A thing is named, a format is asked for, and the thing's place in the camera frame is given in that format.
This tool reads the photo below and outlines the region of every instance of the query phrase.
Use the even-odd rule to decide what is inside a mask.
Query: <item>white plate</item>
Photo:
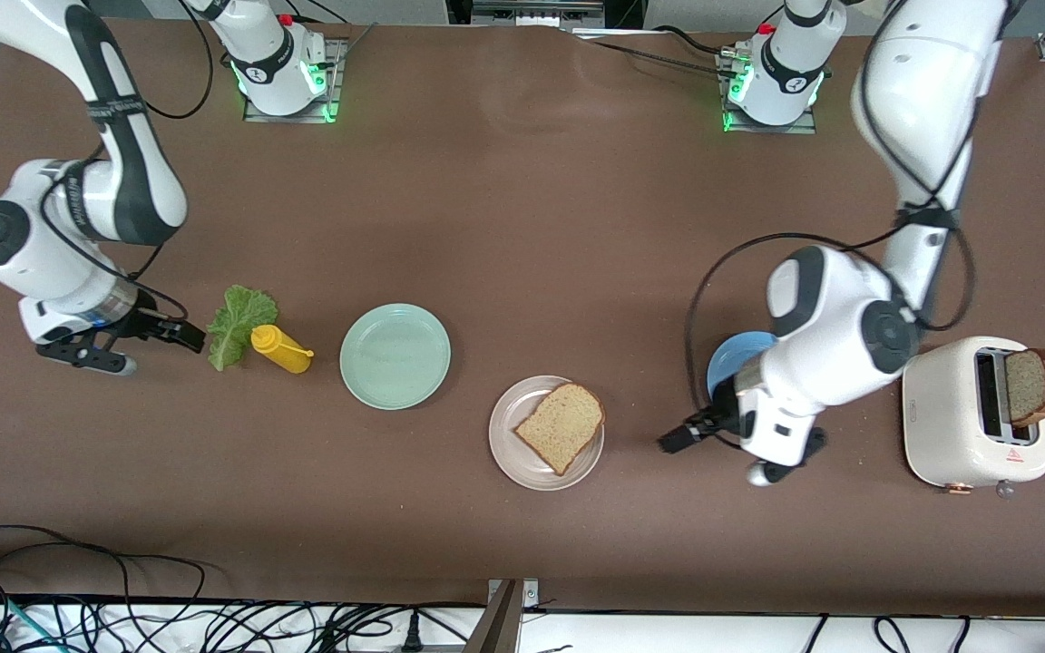
[[[534,413],[542,397],[568,382],[562,376],[531,376],[511,386],[494,404],[490,414],[490,453],[494,456],[494,463],[498,463],[502,471],[515,484],[535,491],[557,491],[580,483],[599,462],[602,424],[591,443],[575,457],[562,476],[556,475],[555,470],[514,433],[515,427]]]

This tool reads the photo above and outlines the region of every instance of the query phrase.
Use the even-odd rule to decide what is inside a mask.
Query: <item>blue plate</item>
[[[709,360],[709,396],[720,381],[735,375],[752,356],[774,344],[775,335],[767,331],[744,331],[723,342]]]

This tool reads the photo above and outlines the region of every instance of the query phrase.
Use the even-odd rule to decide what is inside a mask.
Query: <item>lettuce leaf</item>
[[[217,372],[240,360],[249,348],[252,330],[277,322],[277,302],[262,290],[233,285],[224,290],[224,306],[208,325],[211,346],[208,360]]]

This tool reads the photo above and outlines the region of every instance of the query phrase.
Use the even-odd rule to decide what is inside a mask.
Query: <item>white toaster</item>
[[[913,356],[903,375],[905,458],[913,474],[955,493],[1045,472],[1045,419],[1017,429],[1007,407],[1007,353],[1025,350],[988,335]]]

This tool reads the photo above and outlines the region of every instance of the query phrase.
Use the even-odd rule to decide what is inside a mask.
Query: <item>floor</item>
[[[26,607],[25,613],[39,628],[50,635],[61,629],[54,620],[54,607],[37,604]],[[66,632],[79,626],[79,605],[63,605],[61,610]],[[229,620],[232,607],[204,605],[188,608],[179,615],[177,605],[134,605],[134,615],[139,615],[145,632],[156,631],[163,620],[179,615],[169,627],[154,635],[153,640],[161,653],[304,653],[311,642],[307,634],[322,627],[331,608],[302,607],[271,608],[258,615],[240,612],[249,627],[238,627]],[[460,635],[473,631],[482,608],[431,608],[435,616]],[[3,605],[0,604],[0,619]],[[104,608],[103,619],[115,622],[109,629],[116,636],[101,636],[96,650],[99,653],[155,653],[153,646],[141,646],[142,637],[133,628],[127,608],[121,604]],[[95,622],[88,620],[91,627]],[[581,613],[526,613],[519,628],[518,653],[797,653],[806,650],[817,625],[816,615],[581,615]],[[371,636],[352,636],[344,650],[352,653],[393,653],[401,650],[405,642],[409,612],[391,615],[389,632],[385,624],[372,624],[361,632]],[[898,616],[898,628],[904,633],[908,650],[953,650],[961,631],[958,619],[922,619]],[[898,646],[888,624],[883,625],[883,636]],[[269,636],[249,643],[254,633],[264,631]],[[439,650],[438,645],[460,645],[459,637],[444,631],[432,621],[420,621],[420,636],[427,650]],[[18,645],[37,640],[37,628],[14,620],[7,628],[7,637]],[[69,646],[59,653],[79,653],[88,649],[82,636],[71,636]],[[47,646],[47,650],[59,650]],[[869,616],[831,616],[817,637],[816,653],[882,653],[882,645],[874,633],[874,620]],[[962,653],[1045,653],[1045,621],[974,620],[969,635],[961,646]]]

